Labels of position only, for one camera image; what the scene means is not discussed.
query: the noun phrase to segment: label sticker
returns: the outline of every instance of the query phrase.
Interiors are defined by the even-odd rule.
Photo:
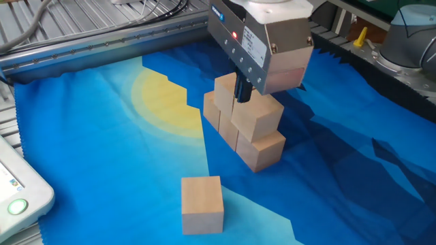
[[[244,28],[243,48],[261,67],[264,67],[266,45],[248,27]]]

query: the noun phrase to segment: yellow object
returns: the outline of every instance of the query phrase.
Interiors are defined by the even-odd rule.
[[[365,37],[367,36],[367,31],[368,31],[368,27],[365,27],[360,33],[359,38],[356,41],[354,41],[353,45],[359,48],[362,47],[365,41]]]
[[[203,139],[200,110],[187,105],[186,88],[166,76],[145,69],[133,83],[131,98],[137,113],[156,127],[153,130]]]

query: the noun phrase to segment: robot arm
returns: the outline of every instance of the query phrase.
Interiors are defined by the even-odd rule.
[[[306,0],[211,0],[208,31],[236,65],[235,98],[300,86],[313,50]]]
[[[401,67],[436,76],[436,7],[407,5],[391,23],[380,54]]]

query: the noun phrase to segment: white device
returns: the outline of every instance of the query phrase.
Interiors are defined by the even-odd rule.
[[[53,188],[0,136],[0,243],[46,214]]]

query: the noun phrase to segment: light blue area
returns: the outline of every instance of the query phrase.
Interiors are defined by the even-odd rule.
[[[436,25],[436,6],[423,4],[406,5],[401,8],[401,12],[403,16],[398,11],[391,22],[392,25],[403,26],[406,24],[408,27]]]
[[[141,71],[136,58],[17,84],[25,157],[57,195],[40,219],[44,243],[300,244],[288,219],[226,188],[224,232],[182,235],[181,178],[209,175],[204,140],[161,137],[135,111]]]

